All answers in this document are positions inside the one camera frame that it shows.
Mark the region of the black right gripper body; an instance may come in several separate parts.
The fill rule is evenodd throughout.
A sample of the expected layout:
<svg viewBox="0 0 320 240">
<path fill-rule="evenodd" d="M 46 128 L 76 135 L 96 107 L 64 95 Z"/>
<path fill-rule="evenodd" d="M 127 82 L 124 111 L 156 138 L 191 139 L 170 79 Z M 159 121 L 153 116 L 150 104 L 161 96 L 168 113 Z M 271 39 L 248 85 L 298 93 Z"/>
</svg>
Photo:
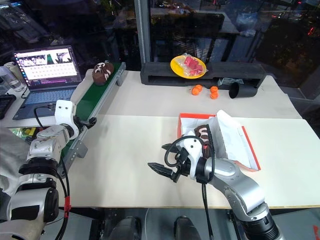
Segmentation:
<svg viewBox="0 0 320 240">
<path fill-rule="evenodd" d="M 174 159 L 176 160 L 175 167 L 177 168 L 176 172 L 173 172 L 171 179 L 174 183 L 177 183 L 180 175 L 188 177 L 191 169 L 191 160 L 189 159 L 188 151 L 183 147 L 180 150 L 174 148 L 174 153 L 176 153 Z"/>
</svg>

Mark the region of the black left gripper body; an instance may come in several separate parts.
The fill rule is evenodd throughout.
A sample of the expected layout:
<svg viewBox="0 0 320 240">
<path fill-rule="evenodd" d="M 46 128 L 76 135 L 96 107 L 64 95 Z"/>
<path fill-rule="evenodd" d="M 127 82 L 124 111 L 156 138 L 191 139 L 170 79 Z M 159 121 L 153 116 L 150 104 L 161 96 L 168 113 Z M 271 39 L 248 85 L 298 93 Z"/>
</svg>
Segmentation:
<svg viewBox="0 0 320 240">
<path fill-rule="evenodd" d="M 82 121 L 78 116 L 73 117 L 73 122 L 77 126 L 79 131 L 83 131 L 84 127 L 86 127 L 86 123 Z"/>
</svg>

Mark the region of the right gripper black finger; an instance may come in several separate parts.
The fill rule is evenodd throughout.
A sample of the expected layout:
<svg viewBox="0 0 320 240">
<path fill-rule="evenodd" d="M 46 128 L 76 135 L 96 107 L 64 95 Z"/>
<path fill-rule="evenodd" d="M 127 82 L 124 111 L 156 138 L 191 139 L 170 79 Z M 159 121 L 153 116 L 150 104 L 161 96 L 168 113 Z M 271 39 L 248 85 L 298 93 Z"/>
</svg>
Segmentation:
<svg viewBox="0 0 320 240">
<path fill-rule="evenodd" d="M 155 171 L 157 174 L 164 177 L 171 177 L 173 174 L 173 170 L 165 167 L 164 165 L 156 162 L 148 162 L 147 165 Z"/>
<path fill-rule="evenodd" d="M 161 146 L 162 149 L 169 151 L 169 152 L 178 152 L 179 149 L 177 148 L 177 146 L 175 144 L 172 143 L 167 143 Z"/>
</svg>

